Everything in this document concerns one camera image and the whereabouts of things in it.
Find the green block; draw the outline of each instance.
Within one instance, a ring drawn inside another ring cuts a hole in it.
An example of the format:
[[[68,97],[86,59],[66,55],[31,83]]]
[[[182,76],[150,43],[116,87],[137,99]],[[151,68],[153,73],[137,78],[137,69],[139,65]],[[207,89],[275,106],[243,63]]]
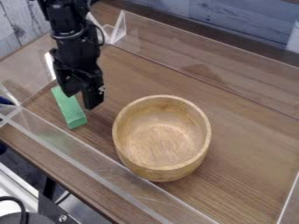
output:
[[[52,95],[60,107],[60,112],[68,124],[71,130],[76,129],[79,126],[88,122],[80,104],[75,96],[68,97],[63,91],[62,87],[54,87],[51,89]]]

